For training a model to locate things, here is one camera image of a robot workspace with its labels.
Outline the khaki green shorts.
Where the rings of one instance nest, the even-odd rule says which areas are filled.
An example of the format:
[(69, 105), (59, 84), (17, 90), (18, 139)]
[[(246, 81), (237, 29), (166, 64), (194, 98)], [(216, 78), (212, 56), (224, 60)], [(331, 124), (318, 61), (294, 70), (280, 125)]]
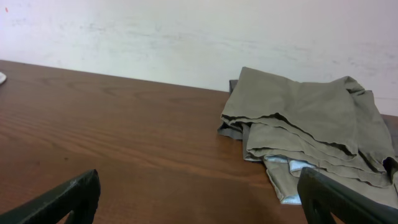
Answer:
[(262, 162), (281, 203), (299, 205), (304, 168), (397, 206), (397, 150), (372, 91), (354, 78), (296, 82), (244, 67), (229, 83), (218, 133)]

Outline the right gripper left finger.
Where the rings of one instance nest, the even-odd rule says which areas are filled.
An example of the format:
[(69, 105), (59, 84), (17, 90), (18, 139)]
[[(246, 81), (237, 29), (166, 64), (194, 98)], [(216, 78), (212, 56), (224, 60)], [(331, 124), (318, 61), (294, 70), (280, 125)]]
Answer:
[(91, 169), (1, 214), (1, 223), (53, 224), (65, 217), (66, 223), (92, 224), (100, 194), (98, 172)]

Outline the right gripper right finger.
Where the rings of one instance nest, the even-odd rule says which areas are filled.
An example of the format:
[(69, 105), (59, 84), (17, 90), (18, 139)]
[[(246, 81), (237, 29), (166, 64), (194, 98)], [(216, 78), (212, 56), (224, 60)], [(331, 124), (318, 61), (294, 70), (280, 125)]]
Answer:
[(397, 209), (382, 205), (312, 168), (302, 169), (297, 186), (308, 223), (397, 224)]

